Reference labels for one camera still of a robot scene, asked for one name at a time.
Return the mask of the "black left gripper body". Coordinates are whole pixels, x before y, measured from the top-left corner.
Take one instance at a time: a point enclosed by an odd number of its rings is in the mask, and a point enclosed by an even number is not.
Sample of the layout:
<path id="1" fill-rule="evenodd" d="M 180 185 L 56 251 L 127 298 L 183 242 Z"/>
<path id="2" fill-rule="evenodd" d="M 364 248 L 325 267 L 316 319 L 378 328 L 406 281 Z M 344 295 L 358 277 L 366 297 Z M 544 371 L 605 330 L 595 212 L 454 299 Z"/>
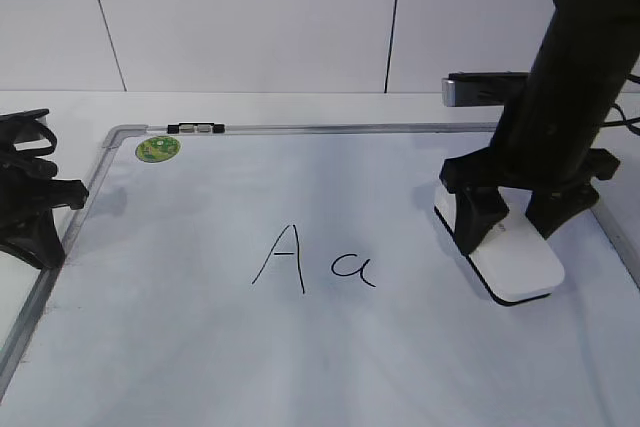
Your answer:
<path id="1" fill-rule="evenodd" d="M 59 208 L 82 209 L 89 197 L 84 183 L 60 180 L 47 157 L 58 140 L 46 123 L 49 110 L 1 116 L 1 228 Z"/>

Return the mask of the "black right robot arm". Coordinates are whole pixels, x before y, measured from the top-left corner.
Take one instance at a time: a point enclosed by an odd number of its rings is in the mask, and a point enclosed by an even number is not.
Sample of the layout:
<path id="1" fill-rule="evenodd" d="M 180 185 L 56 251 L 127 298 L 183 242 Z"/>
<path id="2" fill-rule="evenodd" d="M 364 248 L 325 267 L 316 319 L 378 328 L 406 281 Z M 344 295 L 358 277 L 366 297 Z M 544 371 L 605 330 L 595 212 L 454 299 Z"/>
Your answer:
<path id="1" fill-rule="evenodd" d="M 555 11 L 523 88 L 504 106 L 487 147 L 447 159 L 453 239 L 472 253 L 508 214 L 503 187 L 526 190 L 543 237 L 598 202 L 594 180 L 618 159 L 594 146 L 639 57 L 639 0 L 553 0 Z"/>

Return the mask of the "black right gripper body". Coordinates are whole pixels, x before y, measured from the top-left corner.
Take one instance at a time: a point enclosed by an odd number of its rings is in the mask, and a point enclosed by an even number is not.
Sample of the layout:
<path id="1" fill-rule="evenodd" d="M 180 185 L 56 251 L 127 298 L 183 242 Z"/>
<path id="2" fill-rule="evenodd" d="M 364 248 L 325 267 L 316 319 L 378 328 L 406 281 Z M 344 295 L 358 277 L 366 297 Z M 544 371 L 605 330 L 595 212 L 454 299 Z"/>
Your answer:
<path id="1" fill-rule="evenodd" d="M 619 166 L 620 160 L 611 152 L 584 142 L 531 144 L 522 151 L 491 144 L 446 159 L 439 179 L 450 193 L 467 187 L 556 192 L 593 177 L 609 180 Z"/>

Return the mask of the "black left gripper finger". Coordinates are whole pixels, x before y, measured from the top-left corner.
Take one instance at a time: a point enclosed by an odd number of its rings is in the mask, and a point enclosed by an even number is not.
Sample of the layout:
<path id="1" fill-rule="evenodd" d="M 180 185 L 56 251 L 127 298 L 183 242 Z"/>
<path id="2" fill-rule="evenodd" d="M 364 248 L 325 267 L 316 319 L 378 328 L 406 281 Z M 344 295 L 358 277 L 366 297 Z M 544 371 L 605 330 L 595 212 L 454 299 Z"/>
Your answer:
<path id="1" fill-rule="evenodd" d="M 59 269 L 66 258 L 51 210 L 2 227 L 1 251 L 38 270 Z"/>

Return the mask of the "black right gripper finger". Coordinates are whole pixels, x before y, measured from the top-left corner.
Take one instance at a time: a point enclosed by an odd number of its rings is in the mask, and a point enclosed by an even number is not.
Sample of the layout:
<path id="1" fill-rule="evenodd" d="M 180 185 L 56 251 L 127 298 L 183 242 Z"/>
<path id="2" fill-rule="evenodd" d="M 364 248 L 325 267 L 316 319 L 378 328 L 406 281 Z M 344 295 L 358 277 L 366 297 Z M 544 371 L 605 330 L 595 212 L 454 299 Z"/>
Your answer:
<path id="1" fill-rule="evenodd" d="M 465 187 L 458 192 L 458 248 L 471 254 L 509 213 L 497 188 Z"/>
<path id="2" fill-rule="evenodd" d="M 564 192 L 533 192 L 526 217 L 538 233 L 548 239 L 566 222 L 589 210 L 599 200 L 591 185 L 579 185 Z"/>

